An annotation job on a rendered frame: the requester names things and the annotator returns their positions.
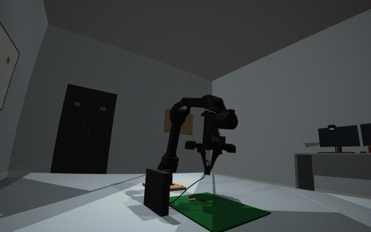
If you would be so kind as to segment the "black square panel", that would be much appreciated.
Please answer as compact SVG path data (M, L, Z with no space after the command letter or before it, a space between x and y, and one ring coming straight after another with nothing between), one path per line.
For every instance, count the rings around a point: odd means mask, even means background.
M144 205L159 216L169 215L171 173L146 169Z

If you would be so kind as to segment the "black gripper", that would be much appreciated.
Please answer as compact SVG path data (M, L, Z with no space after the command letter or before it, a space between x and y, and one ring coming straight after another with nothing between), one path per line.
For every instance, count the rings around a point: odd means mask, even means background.
M194 150L197 148L197 152L201 153L204 169L206 169L206 151L205 151L205 136L206 132L210 131L210 134L216 134L219 132L219 129L212 129L212 128L203 128L203 142L202 144L197 144L196 141L186 141L185 142L185 149ZM225 144L225 147L219 147L218 151L212 151L212 158L210 167L212 169L217 157L222 154L222 150L226 150L228 153L236 153L236 146L233 144Z

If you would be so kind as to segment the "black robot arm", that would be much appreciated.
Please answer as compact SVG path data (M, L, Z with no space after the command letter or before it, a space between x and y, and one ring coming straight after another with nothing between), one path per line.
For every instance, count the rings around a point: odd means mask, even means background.
M186 109L181 107L187 106ZM204 111L201 116L204 116L204 128L212 129L227 129L234 130L238 125L238 119L235 110L226 109L223 100L214 95L205 95L202 98L182 98L180 102L176 103L170 110L171 131L166 153L162 156L162 161L158 166L158 170L171 173L176 172L179 158L176 156L176 150L179 140L179 134L182 124L190 113L191 107L201 107L208 109ZM216 112L216 113L215 113ZM219 147L225 147L226 138L220 136L220 132L210 134L206 132L205 149L218 151Z

